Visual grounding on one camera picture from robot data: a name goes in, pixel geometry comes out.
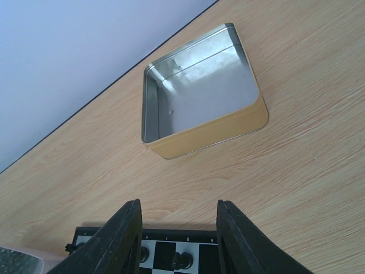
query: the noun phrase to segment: wooden table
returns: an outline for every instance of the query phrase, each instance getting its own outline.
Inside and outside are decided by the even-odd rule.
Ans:
[[[140,137],[143,70],[225,22],[243,40],[270,121],[165,160]],[[102,225],[135,198],[145,227],[214,229],[217,200],[228,199],[312,271],[365,271],[365,2],[221,0],[0,182],[2,244],[65,254],[76,226]]]

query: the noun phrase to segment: black chess square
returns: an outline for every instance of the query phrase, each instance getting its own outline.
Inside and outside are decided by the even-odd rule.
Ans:
[[[218,245],[199,246],[199,274],[221,274]]]
[[[140,267],[138,273],[139,274],[152,274],[152,269],[151,268]]]
[[[155,259],[153,260],[153,269],[173,271],[172,259],[176,250],[176,243],[156,242]]]

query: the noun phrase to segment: open metal container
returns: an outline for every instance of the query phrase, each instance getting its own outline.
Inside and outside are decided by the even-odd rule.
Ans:
[[[232,23],[147,66],[142,141],[174,158],[263,127],[269,116]]]

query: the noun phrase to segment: rectangular tray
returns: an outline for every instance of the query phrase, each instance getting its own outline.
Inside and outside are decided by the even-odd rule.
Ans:
[[[147,66],[142,140],[152,144],[199,128],[252,106],[260,97],[235,27],[226,23]]]

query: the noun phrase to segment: wood grain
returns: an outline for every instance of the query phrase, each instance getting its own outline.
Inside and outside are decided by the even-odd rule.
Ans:
[[[141,142],[143,70],[234,22],[267,104],[255,133],[165,160]],[[220,0],[0,175],[0,243],[65,254],[142,202],[145,227],[214,229],[232,200],[316,273],[365,271],[365,1]]]

